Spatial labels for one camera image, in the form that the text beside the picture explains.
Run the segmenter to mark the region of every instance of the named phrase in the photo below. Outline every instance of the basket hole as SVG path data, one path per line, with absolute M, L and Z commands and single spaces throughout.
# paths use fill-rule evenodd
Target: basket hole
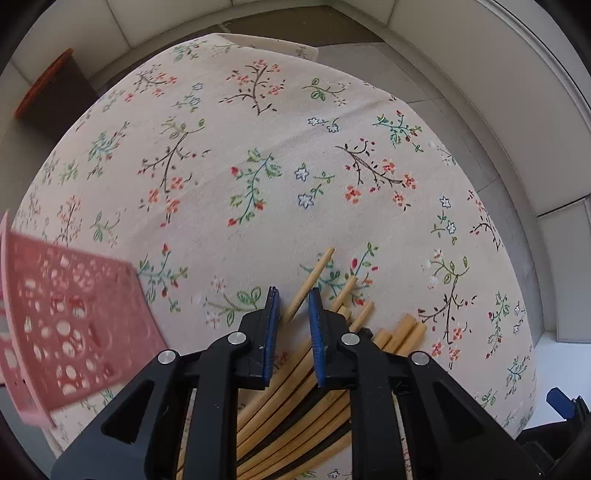
M 64 395 L 72 395 L 73 393 L 76 393 L 76 387 L 67 383 L 61 388 L 61 391 L 64 392 Z
M 37 360 L 43 360 L 43 357 L 41 356 L 41 349 L 37 345 L 33 345 L 33 352 L 35 353 L 35 358 Z
M 76 378 L 76 369 L 73 366 L 68 365 L 66 367 L 66 375 L 70 380 L 74 380 Z
M 12 350 L 10 350 L 10 348 L 4 349 L 4 356 L 6 357 L 8 368 L 14 370 L 16 367 L 18 367 L 17 356 L 14 354 Z
M 57 333 L 62 336 L 67 336 L 70 334 L 70 324 L 65 320 L 60 320 L 56 324 Z
M 61 351 L 63 351 L 67 356 L 70 358 L 74 358 L 76 356 L 76 351 L 70 342 L 64 342 L 61 344 Z

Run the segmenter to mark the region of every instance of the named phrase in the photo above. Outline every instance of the bamboo skewer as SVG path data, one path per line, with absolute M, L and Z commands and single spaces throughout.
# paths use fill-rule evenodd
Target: bamboo skewer
M 236 435 L 237 458 L 245 456 L 252 448 L 271 433 L 317 384 L 314 372 L 314 356 L 308 350 L 290 377 L 275 392 L 267 403 L 251 418 Z
M 379 349 L 385 349 L 391 334 L 387 330 L 380 330 L 373 339 L 373 342 L 378 346 Z M 285 450 L 284 446 L 291 443 L 296 437 L 301 437 L 300 433 L 310 432 L 309 428 L 315 426 L 320 418 L 325 416 L 327 419 L 333 418 L 338 412 L 349 404 L 349 393 L 345 390 L 332 391 L 326 394 L 320 402 L 318 402 L 304 417 L 302 417 L 296 424 L 288 429 L 281 437 L 275 440 L 272 444 L 268 445 L 265 449 L 261 450 L 254 457 L 250 458 L 242 465 L 238 467 L 237 474 L 242 480 L 242 474 L 247 472 L 244 479 L 261 472 L 267 466 L 276 463 L 289 453 L 293 448 Z
M 417 325 L 415 318 L 413 318 L 410 315 L 406 315 L 398 324 L 391 340 L 388 341 L 388 343 L 385 346 L 381 346 L 381 348 L 385 352 L 394 353 L 395 348 L 402 344 L 402 346 L 400 346 L 399 350 L 396 351 L 396 353 L 403 353 L 404 356 L 407 356 L 408 353 L 410 353 L 418 344 L 418 341 L 421 340 L 425 331 L 426 328 L 424 328 L 424 325 L 422 323 Z M 341 398 L 348 399 L 348 395 L 340 396 L 339 400 Z M 327 408 L 327 410 L 321 415 L 320 418 L 335 418 L 335 415 L 341 410 L 341 408 L 341 402 L 334 402 Z M 332 429 L 330 429 L 328 425 L 320 429 L 321 424 L 316 425 L 318 422 L 321 422 L 320 418 L 316 420 L 313 425 L 307 427 L 296 437 L 293 437 L 292 435 L 289 436 L 290 438 L 287 442 L 281 442 L 282 444 L 279 445 L 279 449 L 271 456 L 265 458 L 265 456 L 273 450 L 273 444 L 279 442 L 281 438 L 276 440 L 273 444 L 267 446 L 267 448 L 259 452 L 259 454 L 255 455 L 249 461 L 245 462 L 245 464 L 241 465 L 241 467 L 238 470 L 238 480 L 259 480 L 280 470 L 281 468 L 285 467 L 286 465 L 289 465 L 292 461 L 296 460 L 301 455 L 309 451 L 311 448 L 314 448 L 316 444 L 318 444 L 320 441 L 322 441 L 324 438 L 330 435 L 344 422 L 343 420 L 337 425 L 331 423 L 331 425 L 333 426 Z M 245 469 L 249 467 L 251 469 L 246 471 L 246 473 L 243 473 Z
M 300 466 L 295 468 L 294 470 L 287 472 L 280 477 L 276 478 L 275 480 L 292 480 L 293 478 L 301 475 L 302 473 L 307 472 L 308 470 L 312 470 L 317 465 L 327 461 L 329 458 L 337 455 L 341 450 L 345 447 L 348 447 L 351 443 L 351 432 L 347 432 L 343 435 L 339 440 L 334 442 L 325 450 L 322 450 L 318 455 L 312 457 L 311 459 L 305 461 Z
M 287 310 L 284 312 L 281 320 L 282 322 L 288 323 L 293 319 L 297 310 L 300 308 L 301 304 L 306 298 L 306 295 L 308 295 L 310 289 L 318 281 L 322 270 L 330 261 L 334 252 L 335 249 L 333 247 L 327 248 L 324 252 L 324 255 L 322 255 L 322 257 L 316 262 L 312 272 L 310 272 L 304 281 L 304 284 L 298 290 L 294 299 L 287 307 Z M 311 347 L 311 340 L 308 339 L 302 342 L 300 346 L 291 354 L 285 365 L 283 365 L 283 367 L 271 377 L 271 382 L 267 389 L 254 397 L 252 401 L 250 401 L 248 405 L 242 409 L 242 411 L 238 414 L 238 421 L 236 424 L 237 431 L 240 431 L 244 425 L 246 425 L 246 423 L 249 422 L 249 420 L 253 418 L 253 416 L 261 409 L 267 400 L 272 397 L 273 393 L 275 393 L 276 390 L 283 384 L 285 379 L 289 376 L 293 369 L 297 367 Z

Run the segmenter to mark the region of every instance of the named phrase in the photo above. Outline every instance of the bundle of wooden sticks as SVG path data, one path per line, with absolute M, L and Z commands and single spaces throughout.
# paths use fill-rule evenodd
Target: bundle of wooden sticks
M 316 284 L 324 267 L 330 261 L 335 249 L 328 248 L 318 260 L 310 275 L 287 307 L 282 322 L 288 323 Z M 351 312 L 343 305 L 347 296 L 356 287 L 357 278 L 349 277 L 339 295 L 332 301 L 329 310 L 339 312 L 350 320 Z M 349 330 L 358 332 L 367 321 L 374 307 L 367 301 L 356 319 L 351 319 Z M 420 344 L 425 326 L 411 315 L 402 317 L 394 331 L 378 331 L 373 342 L 383 351 L 408 355 Z M 238 459 L 238 480 L 262 480 L 267 477 L 291 480 L 295 476 L 314 468 L 340 452 L 351 441 L 346 433 L 316 456 L 298 463 L 304 454 L 314 449 L 350 419 L 349 393 L 346 390 L 329 391 L 273 441 L 272 437 L 280 425 L 285 425 L 288 416 L 300 405 L 306 396 L 317 387 L 311 340 L 303 341 L 290 355 L 285 364 L 273 375 L 269 387 L 260 392 L 238 414 L 236 457 Z M 179 457 L 177 480 L 183 476 L 184 449 Z

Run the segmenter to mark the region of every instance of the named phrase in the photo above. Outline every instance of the blue flower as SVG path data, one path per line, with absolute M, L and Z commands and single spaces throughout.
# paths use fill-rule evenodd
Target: blue flower
M 326 120 L 324 120 L 323 118 L 316 118 L 315 116 L 313 116 L 312 118 L 308 119 L 308 123 L 310 125 L 325 124 Z
M 443 208 L 451 208 L 452 204 L 449 202 L 449 198 L 447 198 L 445 195 L 441 195 L 439 197 L 439 201 L 441 202 L 441 206 Z
M 306 169 L 306 164 L 302 164 L 302 166 L 298 168 L 294 173 L 296 177 L 295 179 L 301 181 L 306 181 L 306 178 L 308 178 L 308 175 L 310 175 L 310 172 L 308 171 L 308 169 Z
M 314 206 L 314 200 L 313 200 L 312 195 L 308 195 L 307 193 L 302 193 L 297 196 L 297 199 L 299 202 L 298 205 L 300 207 L 307 209 L 308 207 Z
M 335 118 L 332 123 L 326 127 L 326 129 L 332 134 L 335 134 L 339 131 L 339 126 L 336 123 L 337 120 L 338 118 Z

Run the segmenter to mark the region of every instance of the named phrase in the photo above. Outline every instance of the white cloth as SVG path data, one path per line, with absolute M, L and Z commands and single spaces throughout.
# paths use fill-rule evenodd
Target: white cloth
M 271 285 L 287 304 L 333 245 L 325 301 L 355 273 L 347 304 L 375 302 L 371 329 L 405 312 L 424 321 L 422 349 L 515 437 L 534 408 L 535 363 L 499 234 L 408 105 L 305 60 L 316 54 L 212 34 L 156 55 L 72 126 L 13 228 L 133 262 L 181 353 L 235 330 Z M 309 335 L 305 310 L 279 332 L 279 364 Z M 61 447 L 112 393 L 54 413 Z M 349 451 L 315 471 L 346 476 Z

